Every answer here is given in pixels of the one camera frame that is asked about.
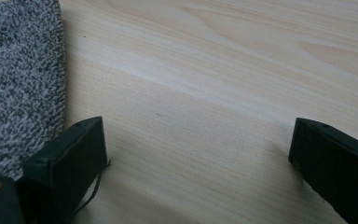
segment light wood surface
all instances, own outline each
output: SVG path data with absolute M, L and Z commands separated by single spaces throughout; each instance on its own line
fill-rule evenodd
M 358 0 L 61 0 L 67 125 L 112 166 L 76 223 L 345 223 L 287 160 L 295 119 L 358 139 Z

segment gray textured cloth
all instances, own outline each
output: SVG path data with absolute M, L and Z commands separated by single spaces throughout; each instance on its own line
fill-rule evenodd
M 0 2 L 0 175 L 62 130 L 64 45 L 58 0 Z

